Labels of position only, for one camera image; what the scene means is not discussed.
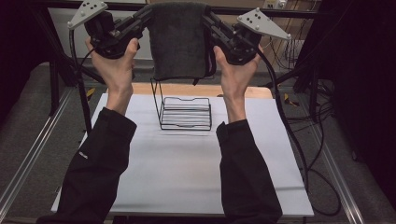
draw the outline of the gray cloth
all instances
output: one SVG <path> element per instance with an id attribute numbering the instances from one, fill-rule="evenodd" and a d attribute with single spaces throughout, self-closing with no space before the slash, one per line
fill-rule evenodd
<path id="1" fill-rule="evenodd" d="M 216 72 L 210 33 L 201 23 L 208 5 L 171 2 L 148 5 L 152 21 L 148 26 L 156 80 L 203 78 Z"/>

